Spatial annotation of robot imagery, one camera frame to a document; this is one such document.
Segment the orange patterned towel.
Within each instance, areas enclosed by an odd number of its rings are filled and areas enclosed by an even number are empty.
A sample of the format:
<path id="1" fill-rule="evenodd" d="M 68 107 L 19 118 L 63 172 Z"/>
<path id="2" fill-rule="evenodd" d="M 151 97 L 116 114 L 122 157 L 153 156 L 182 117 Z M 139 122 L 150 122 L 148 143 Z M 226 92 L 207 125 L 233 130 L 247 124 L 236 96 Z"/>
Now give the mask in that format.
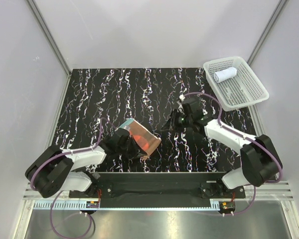
<path id="1" fill-rule="evenodd" d="M 160 137 L 155 136 L 135 119 L 127 119 L 119 128 L 126 129 L 137 145 L 146 153 L 145 156 L 140 156 L 142 161 L 147 160 L 161 143 Z"/>

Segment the white terry towel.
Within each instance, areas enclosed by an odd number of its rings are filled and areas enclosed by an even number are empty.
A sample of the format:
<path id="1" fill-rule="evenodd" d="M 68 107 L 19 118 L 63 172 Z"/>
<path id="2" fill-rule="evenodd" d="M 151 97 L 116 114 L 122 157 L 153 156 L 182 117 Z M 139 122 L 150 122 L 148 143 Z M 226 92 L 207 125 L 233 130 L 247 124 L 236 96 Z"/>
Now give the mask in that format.
<path id="1" fill-rule="evenodd" d="M 224 82 L 237 75 L 237 69 L 235 67 L 229 67 L 227 69 L 214 72 L 213 79 L 216 83 Z"/>

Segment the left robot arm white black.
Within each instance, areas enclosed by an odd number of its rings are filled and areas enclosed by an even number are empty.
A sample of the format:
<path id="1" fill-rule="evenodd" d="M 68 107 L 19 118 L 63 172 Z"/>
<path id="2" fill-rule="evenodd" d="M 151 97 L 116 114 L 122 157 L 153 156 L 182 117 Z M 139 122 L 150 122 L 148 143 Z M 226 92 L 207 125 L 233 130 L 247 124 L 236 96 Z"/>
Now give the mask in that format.
<path id="1" fill-rule="evenodd" d="M 102 164 L 106 159 L 123 155 L 129 160 L 146 156 L 149 144 L 142 137 L 119 128 L 114 134 L 98 140 L 95 145 L 62 150 L 56 145 L 48 147 L 25 171 L 32 190 L 43 198 L 49 198 L 62 189 L 81 191 L 93 197 L 98 185 L 91 174 L 75 172 L 88 165 Z"/>

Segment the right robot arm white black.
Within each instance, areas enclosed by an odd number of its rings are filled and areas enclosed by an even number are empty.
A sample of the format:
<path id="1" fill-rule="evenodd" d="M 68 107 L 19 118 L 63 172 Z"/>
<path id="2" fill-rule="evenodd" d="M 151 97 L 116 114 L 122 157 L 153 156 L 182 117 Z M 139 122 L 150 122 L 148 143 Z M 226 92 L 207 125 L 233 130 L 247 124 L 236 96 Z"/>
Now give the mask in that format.
<path id="1" fill-rule="evenodd" d="M 282 162 L 267 135 L 244 134 L 222 123 L 218 117 L 205 114 L 197 98 L 186 98 L 181 95 L 177 103 L 178 108 L 171 111 L 163 130 L 191 129 L 195 133 L 222 143 L 241 158 L 241 166 L 227 172 L 216 185 L 219 196 L 228 197 L 240 186 L 259 187 L 276 174 L 281 174 Z"/>

